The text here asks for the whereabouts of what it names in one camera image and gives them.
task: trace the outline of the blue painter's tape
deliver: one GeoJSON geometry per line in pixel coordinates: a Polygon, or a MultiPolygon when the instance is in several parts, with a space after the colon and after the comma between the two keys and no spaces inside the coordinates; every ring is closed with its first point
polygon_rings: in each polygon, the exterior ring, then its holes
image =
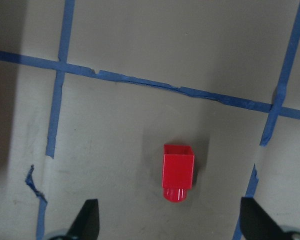
{"type": "Polygon", "coordinates": [[[58,57],[66,63],[69,52],[72,21],[74,17],[75,0],[65,0],[58,57]]]}
{"type": "MultiPolygon", "coordinates": [[[[249,184],[248,187],[246,189],[245,192],[245,196],[249,197],[249,198],[253,198],[256,190],[257,190],[257,186],[258,186],[258,182],[259,182],[259,178],[257,175],[257,170],[256,170],[256,165],[253,165],[253,169],[252,169],[252,173],[250,176],[250,180],[249,180],[249,184]]],[[[238,218],[238,221],[236,222],[236,226],[235,226],[235,230],[233,233],[233,237],[232,240],[241,240],[242,238],[242,232],[240,229],[240,218],[238,218]]]]}
{"type": "MultiPolygon", "coordinates": [[[[159,88],[159,89],[172,91],[179,94],[184,94],[193,98],[214,100],[223,103],[225,105],[239,107],[239,108],[253,110],[253,111],[259,111],[263,113],[269,113],[272,106],[269,103],[252,101],[249,99],[222,95],[222,94],[212,93],[212,92],[188,88],[188,87],[175,87],[163,82],[151,81],[151,80],[146,80],[146,79],[137,78],[133,76],[125,76],[122,74],[108,72],[104,70],[101,70],[98,74],[96,74],[94,70],[85,66],[79,66],[79,65],[69,64],[69,63],[61,63],[57,61],[45,60],[41,58],[24,56],[24,55],[19,55],[19,54],[4,52],[4,51],[0,51],[0,61],[23,64],[27,66],[33,66],[33,67],[44,68],[44,69],[53,69],[53,70],[62,71],[69,74],[74,74],[74,75],[79,75],[79,76],[84,76],[84,77],[94,78],[94,79],[101,79],[101,80],[111,81],[111,82],[144,85],[152,88],[159,88]]],[[[300,120],[300,110],[289,108],[289,107],[282,107],[279,115],[287,118],[300,120]]]]}
{"type": "Polygon", "coordinates": [[[44,196],[44,194],[37,190],[34,180],[32,178],[32,173],[34,171],[34,166],[31,165],[31,168],[25,178],[25,183],[32,189],[35,195],[39,199],[39,210],[38,210],[38,218],[36,223],[36,240],[42,240],[45,235],[45,214],[48,202],[44,196]]]}
{"type": "Polygon", "coordinates": [[[50,156],[51,158],[55,157],[56,137],[62,100],[62,86],[64,81],[65,72],[57,71],[54,81],[47,145],[45,149],[45,155],[50,156]]]}
{"type": "Polygon", "coordinates": [[[260,145],[263,147],[268,144],[268,142],[272,137],[278,116],[281,112],[282,105],[285,101],[286,93],[287,93],[287,84],[294,63],[294,59],[296,56],[299,40],[300,40],[300,3],[294,20],[288,47],[285,53],[281,74],[276,88],[276,96],[274,98],[274,103],[271,107],[270,113],[268,115],[263,130],[263,134],[260,142],[260,145]]]}

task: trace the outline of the gray floor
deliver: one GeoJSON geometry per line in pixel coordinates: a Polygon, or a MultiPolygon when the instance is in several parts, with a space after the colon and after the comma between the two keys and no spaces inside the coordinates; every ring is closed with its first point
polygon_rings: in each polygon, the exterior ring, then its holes
{"type": "MultiPolygon", "coordinates": [[[[0,1],[0,50],[57,60],[63,1],[0,1]]],[[[299,1],[77,1],[68,62],[271,103],[299,1]]],[[[126,83],[66,74],[55,149],[45,156],[55,71],[0,62],[0,239],[70,226],[98,198],[100,240],[231,239],[253,165],[255,198],[300,228],[300,120],[126,83]],[[188,144],[195,184],[162,196],[163,145],[188,144]]],[[[300,46],[284,106],[300,109],[300,46]]]]}

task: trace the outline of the red object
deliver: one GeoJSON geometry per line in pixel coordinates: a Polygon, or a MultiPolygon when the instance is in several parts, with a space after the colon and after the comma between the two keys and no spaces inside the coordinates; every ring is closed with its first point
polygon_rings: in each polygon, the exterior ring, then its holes
{"type": "Polygon", "coordinates": [[[192,188],[195,155],[190,146],[164,145],[162,187],[163,196],[178,203],[186,199],[192,188]]]}

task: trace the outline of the black object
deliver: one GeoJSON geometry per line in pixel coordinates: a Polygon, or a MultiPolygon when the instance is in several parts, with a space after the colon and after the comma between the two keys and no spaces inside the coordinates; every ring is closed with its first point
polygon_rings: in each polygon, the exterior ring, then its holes
{"type": "Polygon", "coordinates": [[[97,199],[86,200],[69,231],[50,240],[96,240],[99,235],[99,205],[97,199]]]}
{"type": "Polygon", "coordinates": [[[240,228],[246,240],[300,240],[300,232],[284,232],[252,197],[242,197],[240,228]]]}

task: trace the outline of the red cylindrical knob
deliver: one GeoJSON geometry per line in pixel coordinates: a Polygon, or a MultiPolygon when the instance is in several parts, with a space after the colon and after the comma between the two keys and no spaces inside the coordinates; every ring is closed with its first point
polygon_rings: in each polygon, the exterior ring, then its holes
{"type": "Polygon", "coordinates": [[[164,145],[163,196],[173,203],[186,199],[192,188],[195,155],[190,146],[164,145]]]}

